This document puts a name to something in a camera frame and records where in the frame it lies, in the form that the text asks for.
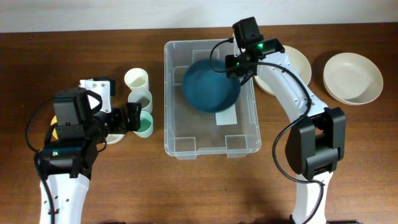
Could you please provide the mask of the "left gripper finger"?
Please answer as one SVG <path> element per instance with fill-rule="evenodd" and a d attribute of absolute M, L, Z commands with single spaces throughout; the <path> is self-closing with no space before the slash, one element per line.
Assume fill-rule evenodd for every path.
<path fill-rule="evenodd" d="M 128 118 L 128 130 L 129 131 L 138 131 L 141 127 L 141 111 L 142 104 L 141 103 L 126 103 L 127 108 L 127 118 Z"/>
<path fill-rule="evenodd" d="M 116 94 L 116 81 L 110 77 L 95 77 L 93 81 L 109 81 L 110 83 L 110 96 L 115 96 Z"/>

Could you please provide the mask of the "cream cup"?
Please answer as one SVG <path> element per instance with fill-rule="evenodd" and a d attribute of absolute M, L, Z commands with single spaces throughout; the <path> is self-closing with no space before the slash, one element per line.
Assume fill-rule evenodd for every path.
<path fill-rule="evenodd" d="M 130 90 L 143 88 L 149 90 L 149 76 L 142 68 L 132 68 L 124 75 L 124 82 Z"/>

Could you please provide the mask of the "green cup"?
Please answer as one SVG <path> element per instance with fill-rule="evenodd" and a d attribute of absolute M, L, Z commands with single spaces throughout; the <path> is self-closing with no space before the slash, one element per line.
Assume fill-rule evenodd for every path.
<path fill-rule="evenodd" d="M 141 111 L 140 122 L 140 128 L 134 133 L 140 138 L 148 138 L 154 132 L 154 120 L 152 115 L 146 111 Z"/>

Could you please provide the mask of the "blue plate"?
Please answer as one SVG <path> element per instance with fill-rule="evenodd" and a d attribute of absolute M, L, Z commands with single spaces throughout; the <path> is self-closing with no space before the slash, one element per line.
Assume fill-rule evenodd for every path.
<path fill-rule="evenodd" d="M 200 111 L 217 113 L 235 104 L 241 92 L 240 81 L 215 72 L 224 68 L 223 60 L 209 59 L 189 66 L 183 77 L 182 89 L 190 105 Z"/>

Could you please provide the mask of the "beige plate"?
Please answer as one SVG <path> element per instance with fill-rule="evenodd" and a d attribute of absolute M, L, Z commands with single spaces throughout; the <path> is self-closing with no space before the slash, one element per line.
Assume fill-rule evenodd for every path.
<path fill-rule="evenodd" d="M 284 49 L 289 57 L 291 66 L 293 66 L 293 69 L 298 73 L 304 83 L 308 85 L 312 77 L 312 68 L 310 62 L 299 50 L 288 45 L 285 45 Z M 254 80 L 260 89 L 270 95 L 274 95 L 271 88 L 264 81 L 262 81 L 259 76 L 255 76 Z"/>
<path fill-rule="evenodd" d="M 347 105 L 365 105 L 380 96 L 384 80 L 370 59 L 359 54 L 340 53 L 326 62 L 323 84 L 335 100 Z"/>

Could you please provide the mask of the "clear plastic storage bin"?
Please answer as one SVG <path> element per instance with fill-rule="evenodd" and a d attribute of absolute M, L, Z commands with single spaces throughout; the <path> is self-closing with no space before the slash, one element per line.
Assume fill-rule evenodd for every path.
<path fill-rule="evenodd" d="M 183 77 L 191 64 L 233 54 L 232 43 L 217 46 L 218 42 L 172 40 L 164 46 L 164 144 L 166 153 L 177 159 L 212 154 L 244 157 L 262 146 L 252 81 L 241 87 L 234 125 L 217 126 L 215 113 L 195 109 L 183 95 Z"/>

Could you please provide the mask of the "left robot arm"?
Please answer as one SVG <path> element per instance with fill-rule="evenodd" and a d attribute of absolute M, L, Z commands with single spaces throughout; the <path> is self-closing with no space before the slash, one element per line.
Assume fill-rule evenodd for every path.
<path fill-rule="evenodd" d="M 141 127 L 141 104 L 113 108 L 115 94 L 115 81 L 105 77 L 80 80 L 78 87 L 52 98 L 57 120 L 34 156 L 41 223 L 80 223 L 93 164 L 101 152 L 98 145 L 107 147 Z"/>

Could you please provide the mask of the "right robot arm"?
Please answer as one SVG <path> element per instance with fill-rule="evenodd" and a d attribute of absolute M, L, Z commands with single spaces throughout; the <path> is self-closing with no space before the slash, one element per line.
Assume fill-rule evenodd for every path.
<path fill-rule="evenodd" d="M 254 17 L 233 24 L 234 54 L 226 56 L 226 74 L 244 82 L 257 76 L 267 83 L 285 110 L 289 125 L 276 137 L 276 148 L 288 134 L 285 156 L 295 177 L 282 175 L 297 184 L 291 223 L 326 223 L 328 184 L 345 153 L 346 116 L 339 107 L 329 108 L 309 89 L 293 68 L 278 39 L 265 39 Z"/>

